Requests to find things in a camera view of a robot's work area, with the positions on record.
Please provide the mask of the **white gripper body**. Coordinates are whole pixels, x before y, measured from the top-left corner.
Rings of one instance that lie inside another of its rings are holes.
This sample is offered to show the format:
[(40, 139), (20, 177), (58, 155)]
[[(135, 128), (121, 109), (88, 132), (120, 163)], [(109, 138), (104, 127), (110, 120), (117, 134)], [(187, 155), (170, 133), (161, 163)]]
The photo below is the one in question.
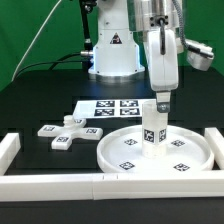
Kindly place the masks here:
[(151, 88), (155, 92), (171, 91), (178, 87), (178, 60), (175, 34), (165, 31), (165, 54), (161, 54), (160, 31), (147, 34), (148, 68)]

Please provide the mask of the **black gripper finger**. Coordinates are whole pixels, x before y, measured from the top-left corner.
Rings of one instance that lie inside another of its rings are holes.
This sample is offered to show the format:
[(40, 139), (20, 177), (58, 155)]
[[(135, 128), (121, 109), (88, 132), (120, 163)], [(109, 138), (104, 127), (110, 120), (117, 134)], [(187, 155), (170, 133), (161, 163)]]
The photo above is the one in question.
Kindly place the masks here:
[(169, 91), (156, 93), (156, 105), (159, 113), (170, 112), (170, 96), (171, 93)]

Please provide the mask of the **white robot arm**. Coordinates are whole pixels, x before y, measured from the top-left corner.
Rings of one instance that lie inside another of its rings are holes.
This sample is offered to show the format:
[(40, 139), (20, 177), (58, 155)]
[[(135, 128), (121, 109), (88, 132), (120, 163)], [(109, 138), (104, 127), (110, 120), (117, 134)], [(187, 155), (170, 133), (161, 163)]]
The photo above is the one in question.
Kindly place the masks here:
[(125, 82), (149, 72), (157, 110), (170, 110), (171, 91), (178, 87), (182, 0), (98, 0), (98, 42), (93, 48), (91, 78)]

